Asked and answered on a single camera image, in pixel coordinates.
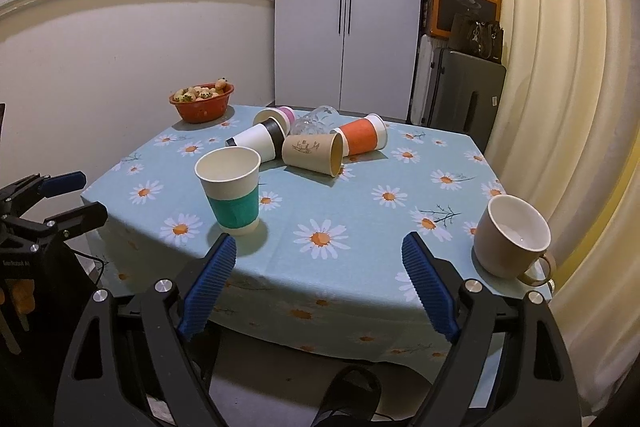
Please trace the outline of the teal and white paper cup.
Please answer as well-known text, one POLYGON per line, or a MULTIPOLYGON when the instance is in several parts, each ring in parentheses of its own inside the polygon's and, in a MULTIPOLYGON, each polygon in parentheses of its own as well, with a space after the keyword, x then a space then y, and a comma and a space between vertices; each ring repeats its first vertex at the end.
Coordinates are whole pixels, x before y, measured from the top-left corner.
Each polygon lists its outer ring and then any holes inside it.
POLYGON ((196 162, 195 176, 222 231, 241 236, 257 228, 259 167, 259 154, 244 146, 217 148, 196 162))

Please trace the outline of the black and white paper cup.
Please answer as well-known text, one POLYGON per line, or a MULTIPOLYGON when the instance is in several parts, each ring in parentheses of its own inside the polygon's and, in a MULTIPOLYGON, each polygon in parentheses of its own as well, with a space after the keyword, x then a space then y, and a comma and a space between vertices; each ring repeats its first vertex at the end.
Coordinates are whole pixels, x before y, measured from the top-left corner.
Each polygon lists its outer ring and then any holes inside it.
POLYGON ((282 158, 282 147, 285 133, 277 119, 268 117, 266 120, 227 139, 227 146, 242 146, 251 148, 260 156, 261 162, 282 158))

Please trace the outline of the orange and white paper cup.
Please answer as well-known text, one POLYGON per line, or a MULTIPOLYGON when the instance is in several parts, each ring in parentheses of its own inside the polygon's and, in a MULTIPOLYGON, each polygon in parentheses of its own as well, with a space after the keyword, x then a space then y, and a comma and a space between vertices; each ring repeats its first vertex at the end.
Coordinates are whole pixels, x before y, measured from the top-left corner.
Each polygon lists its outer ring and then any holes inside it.
POLYGON ((383 150, 388 141, 387 128, 378 114, 369 114, 333 129, 343 140, 343 156, 383 150))

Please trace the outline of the brown kraft paper cup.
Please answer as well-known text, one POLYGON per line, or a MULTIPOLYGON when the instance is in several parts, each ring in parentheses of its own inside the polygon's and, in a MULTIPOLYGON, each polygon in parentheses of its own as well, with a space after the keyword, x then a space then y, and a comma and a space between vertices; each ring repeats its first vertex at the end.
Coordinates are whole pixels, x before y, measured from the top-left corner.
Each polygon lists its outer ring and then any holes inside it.
POLYGON ((282 146, 285 165, 338 176, 343 158, 343 139, 337 133, 289 135, 282 146))

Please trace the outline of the pink and white paper cup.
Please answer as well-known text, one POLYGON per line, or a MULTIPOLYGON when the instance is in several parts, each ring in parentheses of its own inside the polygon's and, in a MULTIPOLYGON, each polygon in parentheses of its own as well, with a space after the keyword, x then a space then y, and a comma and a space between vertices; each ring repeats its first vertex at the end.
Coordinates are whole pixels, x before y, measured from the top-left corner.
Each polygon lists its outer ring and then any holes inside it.
POLYGON ((268 118, 275 119, 283 130, 285 135, 291 132, 296 116, 293 109, 288 106, 265 107, 261 109, 254 117, 253 124, 265 122, 268 118))

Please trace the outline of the clear glass cup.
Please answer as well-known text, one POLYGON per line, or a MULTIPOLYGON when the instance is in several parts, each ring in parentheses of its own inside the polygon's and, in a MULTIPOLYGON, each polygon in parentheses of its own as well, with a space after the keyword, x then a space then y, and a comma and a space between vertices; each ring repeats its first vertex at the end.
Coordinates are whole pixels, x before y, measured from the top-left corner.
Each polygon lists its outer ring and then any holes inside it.
POLYGON ((291 124, 290 135, 301 134, 329 134, 336 127, 340 113, 329 105, 321 105, 297 116, 291 124))

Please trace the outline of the beige ceramic mug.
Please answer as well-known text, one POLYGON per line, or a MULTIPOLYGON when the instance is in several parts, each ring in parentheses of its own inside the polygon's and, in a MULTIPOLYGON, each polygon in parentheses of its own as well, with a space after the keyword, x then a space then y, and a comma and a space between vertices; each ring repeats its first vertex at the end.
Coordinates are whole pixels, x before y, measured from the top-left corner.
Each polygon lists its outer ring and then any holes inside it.
POLYGON ((551 242, 549 225, 534 206, 516 196, 496 195, 477 223, 473 254, 494 277, 538 287, 549 283, 556 269, 551 242))

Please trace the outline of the blue daisy tablecloth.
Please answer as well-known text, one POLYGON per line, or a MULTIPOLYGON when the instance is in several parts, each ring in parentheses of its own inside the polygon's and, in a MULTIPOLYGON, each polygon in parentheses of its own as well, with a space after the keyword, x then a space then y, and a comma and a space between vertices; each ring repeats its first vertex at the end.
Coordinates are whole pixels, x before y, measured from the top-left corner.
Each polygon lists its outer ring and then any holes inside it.
MULTIPOLYGON (((100 176, 82 195, 108 212, 89 237, 103 283, 137 294, 203 256, 220 230, 196 162, 250 127, 253 106, 213 124, 174 124, 100 176)), ((466 279, 511 297, 518 281, 491 277, 472 258, 473 235, 498 176, 466 135, 389 124, 387 144, 344 160, 338 176, 288 168, 259 173, 257 229, 236 242, 235 267, 213 320, 312 355, 410 367, 434 379, 449 350, 402 265, 416 232, 466 279)))

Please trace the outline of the cream curtain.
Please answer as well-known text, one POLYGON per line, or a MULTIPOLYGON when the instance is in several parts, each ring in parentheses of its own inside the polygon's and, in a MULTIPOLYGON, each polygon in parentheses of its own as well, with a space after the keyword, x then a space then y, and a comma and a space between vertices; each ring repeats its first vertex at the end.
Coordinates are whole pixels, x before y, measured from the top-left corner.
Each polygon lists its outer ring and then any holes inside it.
POLYGON ((547 219, 552 310, 593 414, 639 353, 639 0, 503 0, 487 156, 547 219))

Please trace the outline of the red bowl with snacks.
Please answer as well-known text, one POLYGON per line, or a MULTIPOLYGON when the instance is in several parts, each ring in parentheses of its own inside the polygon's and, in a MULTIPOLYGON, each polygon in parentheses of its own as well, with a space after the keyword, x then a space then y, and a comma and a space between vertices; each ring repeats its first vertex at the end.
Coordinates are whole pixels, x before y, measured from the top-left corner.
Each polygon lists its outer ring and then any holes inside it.
POLYGON ((177 90, 169 103, 187 124, 205 124, 224 116, 234 86, 226 78, 177 90))

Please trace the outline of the dark grey suitcase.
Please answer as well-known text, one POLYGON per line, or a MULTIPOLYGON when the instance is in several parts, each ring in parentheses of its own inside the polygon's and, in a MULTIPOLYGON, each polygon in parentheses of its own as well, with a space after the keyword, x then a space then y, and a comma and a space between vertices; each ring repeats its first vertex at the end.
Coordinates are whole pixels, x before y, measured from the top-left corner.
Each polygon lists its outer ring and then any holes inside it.
POLYGON ((469 135, 485 152, 505 79, 506 68, 501 64, 438 49, 427 87, 425 126, 469 135))

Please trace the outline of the white suitcase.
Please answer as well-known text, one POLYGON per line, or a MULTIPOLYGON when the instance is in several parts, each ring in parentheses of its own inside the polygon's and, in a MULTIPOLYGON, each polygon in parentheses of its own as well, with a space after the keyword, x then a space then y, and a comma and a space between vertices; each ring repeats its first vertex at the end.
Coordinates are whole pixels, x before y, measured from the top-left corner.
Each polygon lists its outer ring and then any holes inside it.
POLYGON ((427 127, 431 121, 440 59, 445 48, 445 41, 428 35, 421 37, 409 109, 411 124, 427 127))

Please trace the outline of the dark handbag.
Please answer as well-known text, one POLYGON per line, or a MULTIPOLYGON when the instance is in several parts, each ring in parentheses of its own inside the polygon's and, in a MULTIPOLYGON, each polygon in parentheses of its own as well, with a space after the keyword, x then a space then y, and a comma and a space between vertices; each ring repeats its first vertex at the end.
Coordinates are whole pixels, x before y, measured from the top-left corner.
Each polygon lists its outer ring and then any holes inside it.
POLYGON ((500 63, 503 29, 498 20, 484 22, 470 14, 456 14, 452 22, 448 48, 453 51, 500 63))

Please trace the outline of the white double door wardrobe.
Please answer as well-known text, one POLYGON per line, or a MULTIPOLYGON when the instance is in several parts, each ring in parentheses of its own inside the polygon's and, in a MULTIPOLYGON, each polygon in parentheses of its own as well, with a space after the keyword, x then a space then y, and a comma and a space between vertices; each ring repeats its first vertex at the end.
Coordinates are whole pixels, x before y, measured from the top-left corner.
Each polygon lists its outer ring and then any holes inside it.
POLYGON ((274 0, 274 101, 408 116, 420 0, 274 0))

